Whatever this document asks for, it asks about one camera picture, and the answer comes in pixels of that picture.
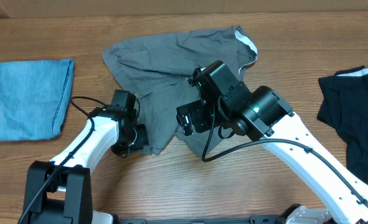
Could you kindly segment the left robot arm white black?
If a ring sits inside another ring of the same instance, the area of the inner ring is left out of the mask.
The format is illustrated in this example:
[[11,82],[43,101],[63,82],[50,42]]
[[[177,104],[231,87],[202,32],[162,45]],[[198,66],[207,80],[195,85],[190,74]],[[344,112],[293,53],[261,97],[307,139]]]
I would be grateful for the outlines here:
[[91,174],[108,150],[127,157],[148,144],[138,114],[133,106],[95,108],[64,151],[48,162],[34,161],[19,223],[117,223],[117,215],[93,209]]

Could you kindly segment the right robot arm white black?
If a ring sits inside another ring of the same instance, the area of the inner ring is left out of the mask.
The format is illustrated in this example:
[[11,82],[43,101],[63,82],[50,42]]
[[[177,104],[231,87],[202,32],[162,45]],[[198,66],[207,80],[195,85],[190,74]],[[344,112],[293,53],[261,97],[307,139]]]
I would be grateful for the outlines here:
[[214,156],[211,162],[239,149],[260,145],[283,161],[327,208],[311,215],[313,223],[368,223],[368,185],[349,172],[303,124],[293,108],[273,89],[260,86],[250,92],[238,85],[225,95],[200,90],[201,99],[177,107],[177,121],[186,136],[231,128],[250,142]]

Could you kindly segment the grey shorts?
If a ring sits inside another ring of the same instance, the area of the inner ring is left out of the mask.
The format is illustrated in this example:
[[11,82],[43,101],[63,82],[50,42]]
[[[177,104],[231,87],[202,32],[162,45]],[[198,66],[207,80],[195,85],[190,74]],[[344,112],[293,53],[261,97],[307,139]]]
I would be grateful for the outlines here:
[[197,156],[220,142],[217,130],[185,136],[176,108],[199,100],[187,79],[196,68],[223,61],[243,80],[246,68],[258,57],[254,41],[239,26],[149,35],[122,40],[102,52],[103,60],[123,90],[139,99],[139,121],[146,125],[149,146],[142,153],[160,154],[173,137]]

